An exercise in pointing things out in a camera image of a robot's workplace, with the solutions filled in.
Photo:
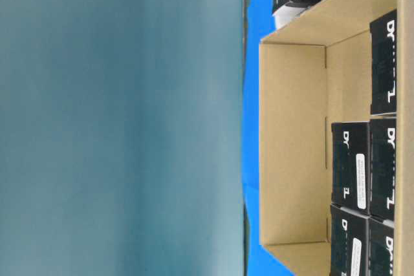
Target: white label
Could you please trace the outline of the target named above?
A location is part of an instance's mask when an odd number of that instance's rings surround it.
[[[362,243],[354,238],[352,243],[351,276],[360,275]]]
[[[388,135],[388,143],[390,143],[395,150],[395,128],[394,127],[388,128],[387,135]]]
[[[356,192],[358,195],[358,208],[367,207],[365,192],[365,155],[358,153],[356,155]]]

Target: blue surface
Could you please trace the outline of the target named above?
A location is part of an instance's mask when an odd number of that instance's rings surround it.
[[[243,190],[250,221],[249,276],[292,275],[259,244],[259,42],[275,30],[272,0],[250,0],[243,93]]]
[[[241,0],[0,8],[0,275],[242,276]]]

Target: white logo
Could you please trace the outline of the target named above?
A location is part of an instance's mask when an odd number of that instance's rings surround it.
[[[388,128],[387,133],[388,133],[388,143],[390,143],[395,150],[395,128],[392,128],[392,127]]]
[[[387,197],[387,209],[390,208],[391,204],[395,205],[395,189],[393,189],[393,197]]]
[[[388,38],[391,38],[395,42],[395,20],[389,21],[387,23]]]
[[[393,252],[394,252],[394,239],[386,236],[386,245],[389,252],[389,274],[393,274]]]
[[[342,219],[342,227],[344,231],[348,230],[348,221],[346,221],[345,219]]]
[[[347,131],[343,132],[343,143],[347,145],[349,149],[349,132]]]
[[[395,43],[395,20],[391,20],[387,23],[387,37],[391,38],[393,43]],[[395,44],[393,45],[393,55],[395,55]],[[394,78],[395,78],[395,56],[393,58],[394,61]],[[388,91],[388,102],[391,102],[391,97],[395,96],[395,79],[394,79],[394,87],[392,91]]]
[[[388,91],[388,102],[391,102],[391,97],[395,96],[395,80],[394,80],[394,87],[393,90]]]
[[[348,187],[345,187],[343,189],[343,198],[347,198],[347,195],[349,195],[349,188]]]

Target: cardboard box wall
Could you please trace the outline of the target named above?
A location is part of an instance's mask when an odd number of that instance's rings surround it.
[[[414,269],[414,1],[324,0],[260,46],[260,238],[296,275],[330,268],[332,122],[367,121],[369,22],[398,9],[395,275]]]

